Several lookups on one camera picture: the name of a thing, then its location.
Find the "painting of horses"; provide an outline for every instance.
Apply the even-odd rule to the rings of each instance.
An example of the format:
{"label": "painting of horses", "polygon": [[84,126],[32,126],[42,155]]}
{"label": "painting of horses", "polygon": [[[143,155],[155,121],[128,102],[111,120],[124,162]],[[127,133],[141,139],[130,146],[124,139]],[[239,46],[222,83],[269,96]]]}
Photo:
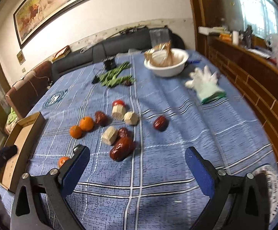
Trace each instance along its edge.
{"label": "painting of horses", "polygon": [[22,48],[42,27],[83,0],[24,0],[14,13],[17,39]]}

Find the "brown tiled wall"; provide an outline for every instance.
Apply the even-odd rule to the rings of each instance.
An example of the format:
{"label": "brown tiled wall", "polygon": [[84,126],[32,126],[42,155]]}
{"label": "brown tiled wall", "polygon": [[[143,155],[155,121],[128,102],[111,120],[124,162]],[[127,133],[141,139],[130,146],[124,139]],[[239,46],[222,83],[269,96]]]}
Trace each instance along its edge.
{"label": "brown tiled wall", "polygon": [[[256,76],[253,77],[241,68],[240,65],[224,56],[224,54],[225,52],[220,53],[212,46],[209,46],[209,60],[229,79],[247,100],[257,115],[257,118],[262,123],[273,145],[274,153],[278,161],[278,98],[275,98],[275,96],[278,97],[278,94],[274,94],[275,96],[272,95],[270,91],[257,81],[257,79],[261,79],[261,77],[257,77],[259,75],[257,70],[252,72],[252,74]],[[272,81],[274,83],[273,85],[276,85],[276,80],[272,79],[270,70],[267,70],[267,72],[270,75],[270,82]]]}

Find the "glove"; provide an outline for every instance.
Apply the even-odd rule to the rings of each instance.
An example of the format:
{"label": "glove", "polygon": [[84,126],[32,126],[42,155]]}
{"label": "glove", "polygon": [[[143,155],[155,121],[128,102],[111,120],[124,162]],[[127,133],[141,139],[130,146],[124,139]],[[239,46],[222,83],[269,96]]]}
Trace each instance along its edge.
{"label": "glove", "polygon": [[185,86],[196,91],[202,104],[226,97],[225,91],[217,86],[216,72],[211,75],[208,66],[204,67],[204,71],[195,68],[194,72],[190,73],[190,77],[192,80],[187,81]]}

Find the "cardboard tray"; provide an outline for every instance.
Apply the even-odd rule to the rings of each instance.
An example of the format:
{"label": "cardboard tray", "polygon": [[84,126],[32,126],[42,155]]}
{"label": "cardboard tray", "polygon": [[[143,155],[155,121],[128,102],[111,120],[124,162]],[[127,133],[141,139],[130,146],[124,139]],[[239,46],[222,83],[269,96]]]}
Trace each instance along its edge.
{"label": "cardboard tray", "polygon": [[17,154],[12,157],[0,172],[0,184],[16,192],[21,175],[25,172],[27,161],[34,146],[35,140],[44,125],[44,117],[37,112],[18,121],[10,133],[5,146],[16,145]]}

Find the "white cylinder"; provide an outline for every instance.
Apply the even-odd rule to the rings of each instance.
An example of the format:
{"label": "white cylinder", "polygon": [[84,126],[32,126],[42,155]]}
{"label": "white cylinder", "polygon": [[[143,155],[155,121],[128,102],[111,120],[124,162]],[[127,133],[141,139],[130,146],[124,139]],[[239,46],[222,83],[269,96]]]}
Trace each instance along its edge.
{"label": "white cylinder", "polygon": [[238,31],[233,31],[233,44],[234,45],[239,45],[239,32]]}

